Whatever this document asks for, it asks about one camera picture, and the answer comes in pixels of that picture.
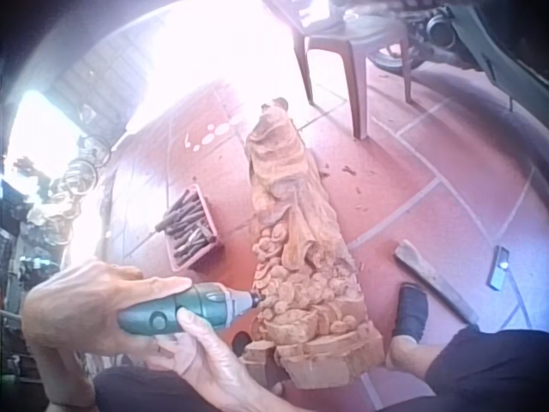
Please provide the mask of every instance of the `bright light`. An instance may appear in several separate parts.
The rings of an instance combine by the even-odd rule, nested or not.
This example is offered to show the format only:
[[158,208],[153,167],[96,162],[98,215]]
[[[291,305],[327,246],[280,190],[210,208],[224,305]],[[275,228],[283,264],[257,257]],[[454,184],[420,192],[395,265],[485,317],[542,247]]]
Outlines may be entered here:
[[283,25],[266,27],[265,21],[249,17],[260,15],[255,9],[261,7],[257,0],[175,3],[153,40],[154,69],[126,135],[136,134],[185,95],[214,80],[230,79],[243,86],[244,94],[257,94],[256,85],[268,83],[263,62],[292,47]]
[[[8,159],[12,165],[22,156],[51,178],[60,177],[78,155],[76,140],[81,130],[43,94],[26,92],[19,104],[9,136]],[[6,175],[14,174],[9,169]]]

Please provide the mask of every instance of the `wooden sculpture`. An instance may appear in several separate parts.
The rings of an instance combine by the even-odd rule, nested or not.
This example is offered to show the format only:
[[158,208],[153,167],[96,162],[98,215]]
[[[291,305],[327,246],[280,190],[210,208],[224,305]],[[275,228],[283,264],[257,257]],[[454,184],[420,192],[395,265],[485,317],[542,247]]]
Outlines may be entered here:
[[284,100],[263,106],[246,154],[256,211],[254,289],[263,301],[242,361],[266,386],[283,379],[268,377],[274,367],[301,389],[349,384],[383,362],[382,337],[368,320],[337,216]]

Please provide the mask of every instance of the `dark pants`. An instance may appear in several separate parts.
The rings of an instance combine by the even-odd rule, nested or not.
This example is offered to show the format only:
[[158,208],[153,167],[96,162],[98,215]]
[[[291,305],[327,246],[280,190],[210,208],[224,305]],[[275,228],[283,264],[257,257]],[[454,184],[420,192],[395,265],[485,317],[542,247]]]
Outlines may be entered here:
[[[549,334],[466,328],[433,361],[425,381],[435,397],[418,397],[383,412],[549,410]],[[114,367],[94,384],[101,412],[217,410],[175,373]]]

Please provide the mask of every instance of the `wooden plank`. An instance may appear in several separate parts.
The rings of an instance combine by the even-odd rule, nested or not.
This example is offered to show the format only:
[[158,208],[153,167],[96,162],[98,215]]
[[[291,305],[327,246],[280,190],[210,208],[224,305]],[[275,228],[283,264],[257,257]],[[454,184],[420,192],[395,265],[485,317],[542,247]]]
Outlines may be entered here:
[[403,240],[395,251],[395,257],[405,264],[436,296],[456,315],[468,324],[477,324],[479,316],[446,279],[437,274],[418,250],[408,240]]

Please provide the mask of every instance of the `chair leg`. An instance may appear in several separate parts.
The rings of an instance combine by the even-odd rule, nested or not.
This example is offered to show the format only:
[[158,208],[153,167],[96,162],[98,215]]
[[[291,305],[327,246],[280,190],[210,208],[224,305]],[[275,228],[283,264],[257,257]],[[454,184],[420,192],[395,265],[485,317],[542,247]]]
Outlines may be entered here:
[[401,40],[402,77],[404,77],[404,98],[408,104],[412,103],[412,68],[410,66],[410,52],[408,39]]
[[368,137],[368,90],[366,84],[366,55],[350,45],[340,53],[347,78],[349,105],[353,119],[353,136]]
[[307,61],[307,49],[305,47],[305,36],[297,30],[293,30],[293,51],[298,59],[299,71],[303,78],[307,100],[313,104],[311,74],[309,73],[309,62]]

